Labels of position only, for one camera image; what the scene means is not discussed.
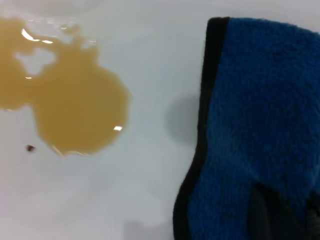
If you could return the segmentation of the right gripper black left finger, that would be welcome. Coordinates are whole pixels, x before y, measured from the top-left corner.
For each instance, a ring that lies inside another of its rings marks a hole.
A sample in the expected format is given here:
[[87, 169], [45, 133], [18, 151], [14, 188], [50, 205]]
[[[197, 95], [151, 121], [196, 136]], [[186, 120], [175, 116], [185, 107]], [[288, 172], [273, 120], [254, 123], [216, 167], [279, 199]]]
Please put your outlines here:
[[250, 192], [247, 229], [251, 240], [272, 240], [270, 208], [272, 208], [272, 191], [256, 183]]

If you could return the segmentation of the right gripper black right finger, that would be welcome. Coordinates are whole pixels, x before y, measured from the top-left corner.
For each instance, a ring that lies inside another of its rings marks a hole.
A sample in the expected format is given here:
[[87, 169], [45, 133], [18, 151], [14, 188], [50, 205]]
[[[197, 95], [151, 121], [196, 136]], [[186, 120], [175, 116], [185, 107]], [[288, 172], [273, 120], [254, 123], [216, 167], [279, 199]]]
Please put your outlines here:
[[320, 239], [320, 208], [313, 203], [306, 206], [306, 228], [314, 240]]

